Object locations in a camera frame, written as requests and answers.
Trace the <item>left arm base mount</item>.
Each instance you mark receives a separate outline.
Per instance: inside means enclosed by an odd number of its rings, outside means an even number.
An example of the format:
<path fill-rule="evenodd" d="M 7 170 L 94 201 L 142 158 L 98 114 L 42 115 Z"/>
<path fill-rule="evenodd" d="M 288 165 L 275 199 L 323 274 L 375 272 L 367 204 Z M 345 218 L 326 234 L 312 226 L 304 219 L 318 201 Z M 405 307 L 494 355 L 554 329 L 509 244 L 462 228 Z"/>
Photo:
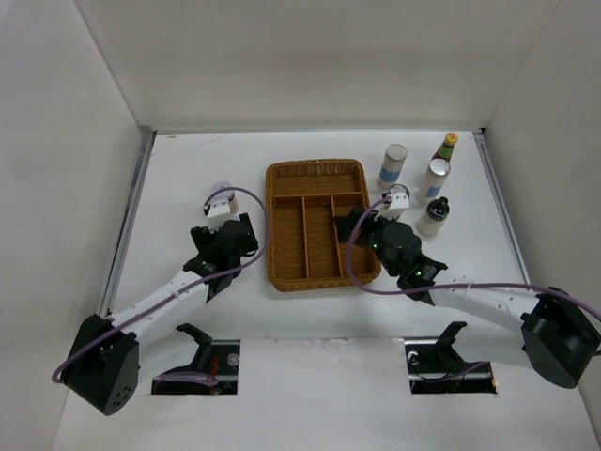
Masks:
<path fill-rule="evenodd" d="M 192 360 L 155 376 L 150 393 L 155 396 L 231 396 L 238 393 L 241 343 L 214 340 L 190 323 L 177 326 L 196 345 Z"/>

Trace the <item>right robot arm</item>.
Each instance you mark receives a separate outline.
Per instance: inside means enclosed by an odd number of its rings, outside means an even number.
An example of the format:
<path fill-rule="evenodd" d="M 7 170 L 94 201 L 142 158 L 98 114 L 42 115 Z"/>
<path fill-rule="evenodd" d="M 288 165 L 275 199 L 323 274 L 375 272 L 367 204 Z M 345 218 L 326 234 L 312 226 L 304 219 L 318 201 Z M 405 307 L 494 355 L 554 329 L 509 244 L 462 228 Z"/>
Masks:
<path fill-rule="evenodd" d="M 426 256 L 412 228 L 383 210 L 355 208 L 334 219 L 338 241 L 374 251 L 397 294 L 486 320 L 503 335 L 478 333 L 465 322 L 448 326 L 435 350 L 450 372 L 480 360 L 531 367 L 544 380 L 577 387 L 600 353 L 599 312 L 558 288 L 478 282 Z"/>

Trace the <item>silver-lid blue-label shaker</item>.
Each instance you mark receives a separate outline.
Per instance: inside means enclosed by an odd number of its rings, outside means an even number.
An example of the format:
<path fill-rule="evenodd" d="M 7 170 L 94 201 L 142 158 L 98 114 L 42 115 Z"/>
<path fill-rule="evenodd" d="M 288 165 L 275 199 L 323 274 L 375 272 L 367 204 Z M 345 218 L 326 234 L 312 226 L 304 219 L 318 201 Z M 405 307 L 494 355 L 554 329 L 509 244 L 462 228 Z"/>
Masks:
<path fill-rule="evenodd" d="M 381 189 L 387 189 L 398 181 L 407 155 L 407 149 L 400 144 L 387 146 L 378 175 Z"/>

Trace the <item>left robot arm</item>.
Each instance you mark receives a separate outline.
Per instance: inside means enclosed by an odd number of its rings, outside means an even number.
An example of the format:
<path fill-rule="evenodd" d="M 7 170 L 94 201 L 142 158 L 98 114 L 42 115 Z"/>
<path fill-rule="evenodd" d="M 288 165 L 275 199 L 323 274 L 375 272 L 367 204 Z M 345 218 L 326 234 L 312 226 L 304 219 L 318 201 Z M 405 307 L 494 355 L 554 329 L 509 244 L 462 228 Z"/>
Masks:
<path fill-rule="evenodd" d="M 137 386 L 141 351 L 174 330 L 196 334 L 187 322 L 193 311 L 229 288 L 244 258 L 255 262 L 262 255 L 246 213 L 215 232 L 197 226 L 191 235 L 197 255 L 163 287 L 110 318 L 94 314 L 83 321 L 54 382 L 106 416 L 118 412 Z"/>

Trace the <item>black-cap white spice bottle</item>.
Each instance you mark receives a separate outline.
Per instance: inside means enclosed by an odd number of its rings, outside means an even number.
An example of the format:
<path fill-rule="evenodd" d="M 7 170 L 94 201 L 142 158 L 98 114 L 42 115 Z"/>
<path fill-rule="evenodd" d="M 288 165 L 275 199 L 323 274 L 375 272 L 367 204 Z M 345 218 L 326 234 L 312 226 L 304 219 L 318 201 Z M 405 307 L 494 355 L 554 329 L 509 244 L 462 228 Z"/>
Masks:
<path fill-rule="evenodd" d="M 432 238 L 441 230 L 450 213 L 449 200 L 442 196 L 428 203 L 426 209 L 417 223 L 420 234 Z"/>

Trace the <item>clear-cap grinder bottle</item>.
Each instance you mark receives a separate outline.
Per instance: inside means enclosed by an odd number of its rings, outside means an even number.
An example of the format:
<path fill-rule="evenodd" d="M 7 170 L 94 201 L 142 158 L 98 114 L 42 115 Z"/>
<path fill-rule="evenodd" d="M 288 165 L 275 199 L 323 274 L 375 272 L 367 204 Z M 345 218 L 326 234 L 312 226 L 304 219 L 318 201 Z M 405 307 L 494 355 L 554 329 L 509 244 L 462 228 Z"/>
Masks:
<path fill-rule="evenodd" d="M 410 191 L 406 185 L 392 184 L 385 190 L 384 194 L 387 198 L 385 205 L 389 209 L 406 210 L 410 207 Z"/>

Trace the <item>white-lid sauce jar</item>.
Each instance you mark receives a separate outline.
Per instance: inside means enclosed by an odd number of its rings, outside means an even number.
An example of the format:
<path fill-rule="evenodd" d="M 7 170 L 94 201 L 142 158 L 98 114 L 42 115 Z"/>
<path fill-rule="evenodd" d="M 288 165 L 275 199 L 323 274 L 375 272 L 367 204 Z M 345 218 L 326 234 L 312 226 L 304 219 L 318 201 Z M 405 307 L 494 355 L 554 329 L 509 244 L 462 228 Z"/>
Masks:
<path fill-rule="evenodd" d="M 216 182 L 211 191 L 213 193 L 220 191 L 218 194 L 214 195 L 211 199 L 211 202 L 220 202 L 226 201 L 229 205 L 230 211 L 233 214 L 237 214 L 239 212 L 239 203 L 236 198 L 236 192 L 231 190 L 232 184 L 229 181 L 221 180 Z"/>

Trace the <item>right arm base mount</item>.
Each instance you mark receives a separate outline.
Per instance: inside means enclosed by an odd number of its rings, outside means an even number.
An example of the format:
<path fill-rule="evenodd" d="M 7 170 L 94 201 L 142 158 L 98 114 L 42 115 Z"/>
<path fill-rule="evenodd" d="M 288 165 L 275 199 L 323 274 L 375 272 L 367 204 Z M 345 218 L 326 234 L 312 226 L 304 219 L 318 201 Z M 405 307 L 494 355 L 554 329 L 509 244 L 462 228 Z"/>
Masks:
<path fill-rule="evenodd" d="M 457 335 L 467 327 L 454 321 L 438 337 L 405 341 L 408 385 L 413 395 L 496 395 L 489 362 L 466 362 L 453 348 Z"/>

